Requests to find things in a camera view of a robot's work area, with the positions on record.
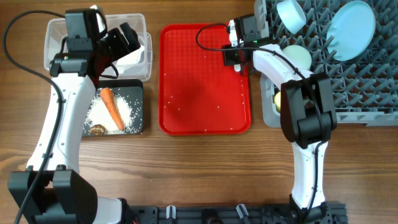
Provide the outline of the orange carrot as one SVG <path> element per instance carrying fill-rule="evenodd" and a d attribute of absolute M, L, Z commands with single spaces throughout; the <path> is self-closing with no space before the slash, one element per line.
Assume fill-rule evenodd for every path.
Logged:
<path fill-rule="evenodd" d="M 124 124 L 119 115 L 116 104 L 114 102 L 113 92 L 109 88 L 103 88 L 100 91 L 100 97 L 101 97 L 106 109 L 108 110 L 110 116 L 112 117 L 114 123 L 116 124 L 117 128 L 119 130 L 123 130 Z"/>

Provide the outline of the yellow plastic cup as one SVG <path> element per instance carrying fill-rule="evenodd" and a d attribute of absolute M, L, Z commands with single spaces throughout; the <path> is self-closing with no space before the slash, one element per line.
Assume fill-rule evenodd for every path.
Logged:
<path fill-rule="evenodd" d="M 277 92 L 274 95 L 274 104 L 275 104 L 275 108 L 277 110 L 278 113 L 280 113 L 281 111 L 281 92 Z"/>

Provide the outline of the green bowl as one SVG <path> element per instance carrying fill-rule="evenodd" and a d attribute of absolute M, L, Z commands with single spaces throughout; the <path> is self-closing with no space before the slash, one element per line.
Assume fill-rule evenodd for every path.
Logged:
<path fill-rule="evenodd" d="M 299 68 L 310 70 L 312 58 L 306 48 L 299 45 L 290 45 L 285 47 L 282 52 Z"/>

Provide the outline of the light blue bowl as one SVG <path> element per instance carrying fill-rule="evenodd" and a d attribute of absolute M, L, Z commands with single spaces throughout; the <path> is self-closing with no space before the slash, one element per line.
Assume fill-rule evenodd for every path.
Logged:
<path fill-rule="evenodd" d="M 298 33 L 307 23 L 306 15 L 296 0 L 285 0 L 277 3 L 277 13 L 287 30 Z"/>

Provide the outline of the light blue plate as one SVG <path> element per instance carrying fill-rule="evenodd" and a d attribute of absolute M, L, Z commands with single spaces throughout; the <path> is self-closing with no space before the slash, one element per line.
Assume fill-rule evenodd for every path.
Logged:
<path fill-rule="evenodd" d="M 336 52 L 333 58 L 347 61 L 357 57 L 370 44 L 376 29 L 376 16 L 364 1 L 351 1 L 334 15 L 326 33 L 330 41 L 329 53 Z"/>

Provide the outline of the white plastic spoon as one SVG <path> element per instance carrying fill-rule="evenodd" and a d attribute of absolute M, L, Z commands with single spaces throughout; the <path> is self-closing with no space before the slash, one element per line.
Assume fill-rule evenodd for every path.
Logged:
<path fill-rule="evenodd" d="M 234 68 L 235 72 L 240 72 L 241 71 L 241 65 L 240 64 L 233 65 L 233 68 Z"/>

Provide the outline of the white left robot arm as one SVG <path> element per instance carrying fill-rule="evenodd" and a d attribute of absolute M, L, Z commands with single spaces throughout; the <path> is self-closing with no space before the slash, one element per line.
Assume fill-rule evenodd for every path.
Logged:
<path fill-rule="evenodd" d="M 113 62 L 139 48 L 123 23 L 90 34 L 81 25 L 63 39 L 52 60 L 52 96 L 37 147 L 24 171 L 12 172 L 8 188 L 19 206 L 16 220 L 29 223 L 136 223 L 123 198 L 100 197 L 79 174 L 83 123 L 98 79 Z"/>

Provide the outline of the clear plastic waste bin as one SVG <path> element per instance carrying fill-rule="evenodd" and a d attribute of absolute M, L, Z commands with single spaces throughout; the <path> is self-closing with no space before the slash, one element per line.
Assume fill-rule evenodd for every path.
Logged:
<path fill-rule="evenodd" d="M 152 70 L 152 38 L 147 32 L 146 19 L 142 14 L 112 14 L 106 16 L 109 29 L 119 28 L 127 22 L 138 35 L 140 45 L 144 46 L 141 61 L 134 65 L 116 65 L 120 79 L 139 79 L 142 82 L 149 80 Z M 50 61 L 61 49 L 62 39 L 67 35 L 64 19 L 51 19 L 47 24 L 44 43 L 44 68 L 49 70 Z"/>

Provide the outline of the red serving tray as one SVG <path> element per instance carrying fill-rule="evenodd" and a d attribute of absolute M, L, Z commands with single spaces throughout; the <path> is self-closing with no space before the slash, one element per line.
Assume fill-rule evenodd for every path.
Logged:
<path fill-rule="evenodd" d="M 251 125 L 246 73 L 226 67 L 223 26 L 171 24 L 159 37 L 159 126 L 171 136 L 241 134 Z"/>

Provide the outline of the brown food scrap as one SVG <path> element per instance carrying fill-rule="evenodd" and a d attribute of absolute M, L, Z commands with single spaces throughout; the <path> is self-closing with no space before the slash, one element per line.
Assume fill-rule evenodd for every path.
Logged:
<path fill-rule="evenodd" d="M 95 136 L 102 136 L 106 134 L 106 128 L 101 124 L 96 124 L 89 129 L 89 133 Z"/>

